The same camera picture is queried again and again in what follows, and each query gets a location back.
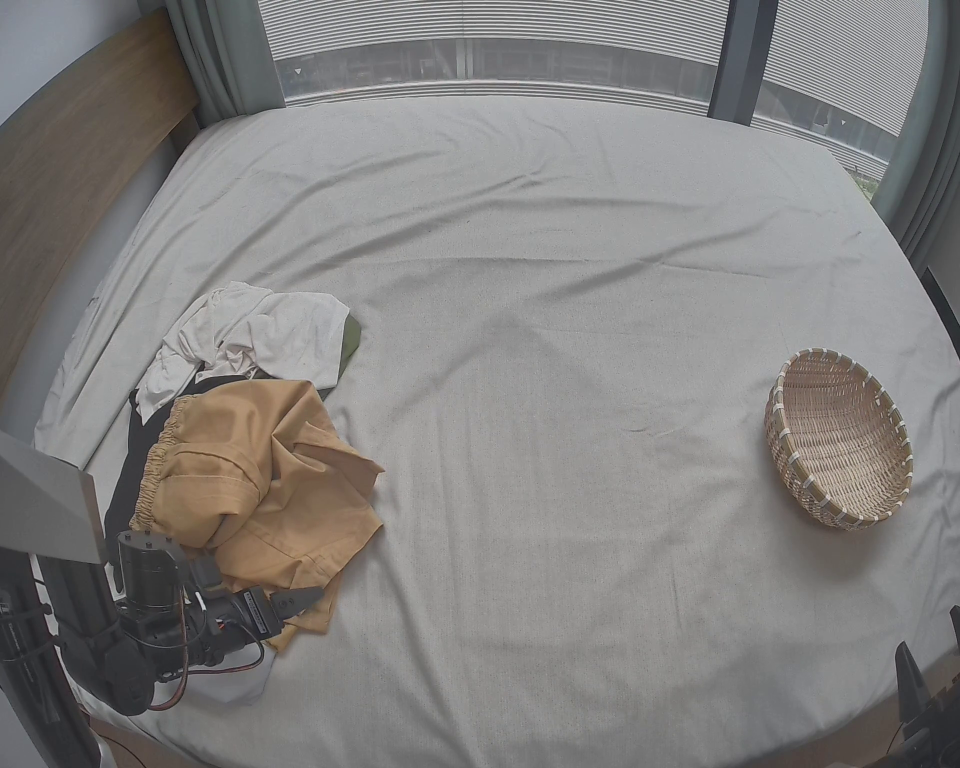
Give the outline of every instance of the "gray curtain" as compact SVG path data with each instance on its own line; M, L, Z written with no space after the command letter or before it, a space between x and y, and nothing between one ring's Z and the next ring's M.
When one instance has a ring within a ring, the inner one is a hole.
M165 6L200 96L208 126L238 114L283 107L283 92L256 0L139 0L147 13Z
M928 29L921 80L887 171L893 176L874 201L918 274L960 186L960 4L930 0Z

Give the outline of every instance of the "wicker basket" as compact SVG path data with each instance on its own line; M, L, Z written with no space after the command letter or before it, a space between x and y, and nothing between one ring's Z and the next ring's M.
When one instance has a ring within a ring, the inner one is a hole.
M913 453L900 411L867 369L805 349L780 369L765 419L780 477L811 515L848 531L903 506Z

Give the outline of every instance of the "wooden floor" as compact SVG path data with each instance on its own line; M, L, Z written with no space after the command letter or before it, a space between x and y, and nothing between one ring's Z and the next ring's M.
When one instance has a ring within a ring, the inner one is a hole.
M960 658L950 656L941 660L925 672L927 687L931 692L938 691L949 685L958 673ZM891 677L893 674L891 658ZM99 720L91 719L90 725L100 735L112 739L108 743L119 768L204 768L204 764L180 757L145 736L121 731ZM897 701L891 697L836 733L780 755L757 760L744 768L827 768L833 763L859 768L884 755L898 725ZM894 743L900 743L899 735Z

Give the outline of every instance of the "gray bed sheet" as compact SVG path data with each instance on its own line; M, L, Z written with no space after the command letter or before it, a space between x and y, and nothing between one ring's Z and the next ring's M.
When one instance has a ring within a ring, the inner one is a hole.
M327 636L250 707L95 713L225 766L721 766L833 730L952 643L960 364L828 152L511 97L238 118L187 149L68 350L39 447L106 508L127 392L200 293L329 292L327 405L387 470ZM914 491L802 513L763 438L794 351L864 363Z

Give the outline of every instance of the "headboard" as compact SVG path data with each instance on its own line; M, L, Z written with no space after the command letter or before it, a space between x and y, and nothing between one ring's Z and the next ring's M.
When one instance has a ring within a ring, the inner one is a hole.
M60 270L198 103L166 10L74 61L0 126L0 395Z

